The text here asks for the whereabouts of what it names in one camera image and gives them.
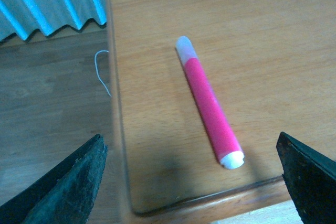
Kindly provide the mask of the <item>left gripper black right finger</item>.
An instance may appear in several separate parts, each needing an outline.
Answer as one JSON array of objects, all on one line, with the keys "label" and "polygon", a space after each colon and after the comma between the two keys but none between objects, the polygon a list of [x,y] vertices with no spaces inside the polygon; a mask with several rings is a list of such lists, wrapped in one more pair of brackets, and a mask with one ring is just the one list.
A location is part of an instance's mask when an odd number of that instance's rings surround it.
[{"label": "left gripper black right finger", "polygon": [[289,195],[303,223],[335,223],[335,161],[285,132],[276,149]]}]

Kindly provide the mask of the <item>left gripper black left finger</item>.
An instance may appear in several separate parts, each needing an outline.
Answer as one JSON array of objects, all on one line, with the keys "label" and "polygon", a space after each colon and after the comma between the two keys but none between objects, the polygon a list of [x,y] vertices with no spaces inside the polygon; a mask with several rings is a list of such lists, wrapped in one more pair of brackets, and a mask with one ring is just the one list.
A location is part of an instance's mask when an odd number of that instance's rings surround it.
[{"label": "left gripper black left finger", "polygon": [[87,223],[108,147],[95,135],[27,189],[1,205],[1,223]]}]

